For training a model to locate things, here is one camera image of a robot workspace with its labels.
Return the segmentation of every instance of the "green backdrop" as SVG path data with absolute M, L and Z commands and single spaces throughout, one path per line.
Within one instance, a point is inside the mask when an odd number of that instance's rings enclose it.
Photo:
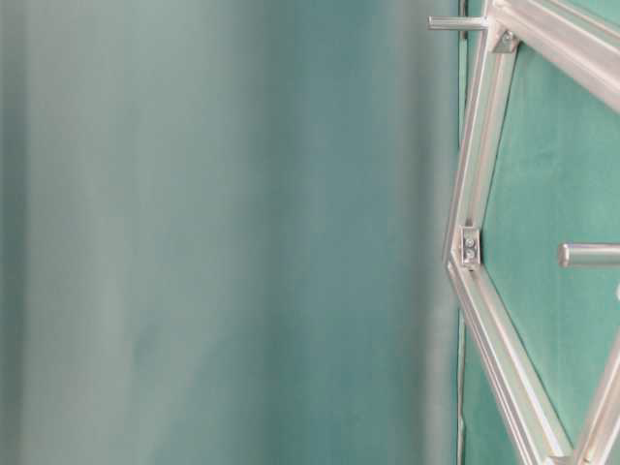
M 438 464 L 449 0 L 2 0 L 2 462 Z
M 612 2 L 579 5 L 620 20 Z M 567 241 L 620 241 L 618 147 L 620 116 L 520 46 L 483 252 L 573 443 L 620 324 L 620 271 L 561 269 L 556 251 Z M 471 340 L 464 395 L 465 462 L 516 463 Z

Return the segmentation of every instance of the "aluminum frame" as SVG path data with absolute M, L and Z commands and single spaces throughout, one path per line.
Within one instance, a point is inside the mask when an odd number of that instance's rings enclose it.
M 620 333 L 573 449 L 483 262 L 463 262 L 462 231 L 483 233 L 516 55 L 498 46 L 502 37 L 527 43 L 620 111 L 620 28 L 563 0 L 484 0 L 482 17 L 444 261 L 520 462 L 604 464 L 620 430 Z

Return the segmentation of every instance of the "metal rod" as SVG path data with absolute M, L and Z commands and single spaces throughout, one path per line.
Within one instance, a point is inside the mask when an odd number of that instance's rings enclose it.
M 483 31 L 486 28 L 486 17 L 428 17 L 428 29 L 431 31 Z
M 620 244 L 560 244 L 558 263 L 568 266 L 618 266 Z

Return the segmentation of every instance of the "bolt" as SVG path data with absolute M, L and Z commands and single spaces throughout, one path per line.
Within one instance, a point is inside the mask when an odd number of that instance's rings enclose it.
M 504 44 L 509 44 L 514 39 L 514 34 L 511 31 L 506 31 L 502 36 L 502 42 Z

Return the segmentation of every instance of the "green felt panel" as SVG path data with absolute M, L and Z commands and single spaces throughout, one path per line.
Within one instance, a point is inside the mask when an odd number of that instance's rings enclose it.
M 0 462 L 453 463 L 455 2 L 0 8 Z
M 610 11 L 618 12 L 617 6 Z M 620 116 L 522 45 L 483 227 L 484 260 L 572 441 L 584 420 L 620 324 L 618 269 L 561 269 L 564 241 L 620 240 Z M 482 373 L 465 376 L 466 463 L 506 462 L 508 438 L 486 442 L 474 409 Z M 480 388 L 479 397 L 488 398 Z M 472 456 L 488 448 L 488 462 Z

